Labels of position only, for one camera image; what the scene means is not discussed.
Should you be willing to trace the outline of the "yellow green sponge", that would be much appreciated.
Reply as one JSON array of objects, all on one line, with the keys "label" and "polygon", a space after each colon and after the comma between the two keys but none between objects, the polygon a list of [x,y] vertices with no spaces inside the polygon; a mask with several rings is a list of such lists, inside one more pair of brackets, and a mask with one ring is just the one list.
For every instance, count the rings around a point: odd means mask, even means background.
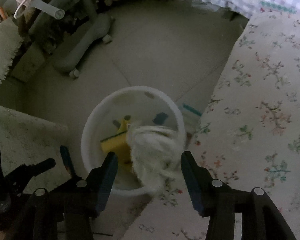
[{"label": "yellow green sponge", "polygon": [[118,157],[120,165],[132,164],[130,146],[127,144],[127,132],[130,120],[131,116],[126,115],[121,122],[113,121],[113,124],[118,125],[116,134],[100,141],[102,151],[105,154],[114,152]]}]

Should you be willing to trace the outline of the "white cloth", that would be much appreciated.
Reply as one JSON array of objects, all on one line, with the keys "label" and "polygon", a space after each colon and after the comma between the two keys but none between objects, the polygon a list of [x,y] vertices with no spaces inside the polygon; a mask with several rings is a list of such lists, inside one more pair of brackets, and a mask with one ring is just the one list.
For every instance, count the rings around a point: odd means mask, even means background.
[{"label": "white cloth", "polygon": [[132,169],[148,194],[159,195],[167,181],[179,177],[178,167],[185,148],[185,134],[166,126],[128,126]]}]

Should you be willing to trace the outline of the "white round trash bin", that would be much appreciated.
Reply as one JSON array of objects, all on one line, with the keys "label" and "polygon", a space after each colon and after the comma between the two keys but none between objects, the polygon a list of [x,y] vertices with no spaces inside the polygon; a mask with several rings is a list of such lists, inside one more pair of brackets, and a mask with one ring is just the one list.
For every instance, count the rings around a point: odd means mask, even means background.
[{"label": "white round trash bin", "polygon": [[[100,166],[106,155],[100,141],[115,135],[117,124],[130,115],[130,124],[166,126],[179,133],[186,131],[183,116],[177,105],[165,93],[145,86],[128,87],[110,94],[92,111],[84,126],[81,154],[85,169],[90,172]],[[120,165],[112,191],[121,196],[148,194],[135,175],[132,164]]]}]

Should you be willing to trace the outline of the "floral cloth left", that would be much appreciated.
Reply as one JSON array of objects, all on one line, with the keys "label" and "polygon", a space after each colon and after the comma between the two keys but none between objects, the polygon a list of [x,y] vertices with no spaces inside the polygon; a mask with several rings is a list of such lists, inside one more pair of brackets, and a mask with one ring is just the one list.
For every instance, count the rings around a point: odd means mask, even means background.
[{"label": "floral cloth left", "polygon": [[0,150],[4,175],[22,164],[34,165],[47,158],[54,168],[32,178],[24,193],[43,187],[51,191],[70,179],[59,148],[66,145],[68,128],[35,116],[0,106]]}]

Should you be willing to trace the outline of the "floral bed sheet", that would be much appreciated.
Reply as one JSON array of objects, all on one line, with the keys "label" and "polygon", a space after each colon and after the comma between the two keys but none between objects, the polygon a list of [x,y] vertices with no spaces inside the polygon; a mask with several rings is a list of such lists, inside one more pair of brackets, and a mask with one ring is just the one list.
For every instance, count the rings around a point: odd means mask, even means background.
[{"label": "floral bed sheet", "polygon": [[[188,151],[213,179],[241,191],[264,189],[300,239],[300,15],[272,11],[250,19]],[[206,239],[208,225],[181,171],[124,239]],[[236,213],[234,239],[241,232]]]}]

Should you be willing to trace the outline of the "beige fringed blanket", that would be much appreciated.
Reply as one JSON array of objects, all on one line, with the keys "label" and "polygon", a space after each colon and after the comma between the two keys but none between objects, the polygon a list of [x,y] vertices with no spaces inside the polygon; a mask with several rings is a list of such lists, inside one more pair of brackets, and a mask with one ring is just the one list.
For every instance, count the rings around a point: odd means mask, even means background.
[{"label": "beige fringed blanket", "polygon": [[11,17],[0,23],[0,85],[5,80],[23,40]]}]

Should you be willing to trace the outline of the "grey wheeled chair base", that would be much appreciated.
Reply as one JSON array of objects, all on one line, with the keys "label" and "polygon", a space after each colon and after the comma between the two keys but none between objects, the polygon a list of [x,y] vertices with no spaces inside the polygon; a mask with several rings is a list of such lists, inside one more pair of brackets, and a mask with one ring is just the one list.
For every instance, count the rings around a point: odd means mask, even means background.
[{"label": "grey wheeled chair base", "polygon": [[113,18],[96,12],[92,0],[51,0],[49,3],[65,12],[61,20],[38,10],[29,28],[30,38],[50,54],[55,70],[72,78],[79,76],[77,65],[96,41],[111,42],[109,31]]}]

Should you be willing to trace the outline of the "teal handled tool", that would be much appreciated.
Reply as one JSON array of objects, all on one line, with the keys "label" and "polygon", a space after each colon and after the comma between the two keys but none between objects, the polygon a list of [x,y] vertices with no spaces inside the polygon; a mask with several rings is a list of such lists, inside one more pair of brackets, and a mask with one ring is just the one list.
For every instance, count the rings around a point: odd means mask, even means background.
[{"label": "teal handled tool", "polygon": [[202,113],[198,110],[196,110],[195,108],[193,108],[190,105],[187,105],[185,103],[183,103],[183,108],[189,112],[191,112],[192,114],[195,114],[196,116],[202,116]]}]

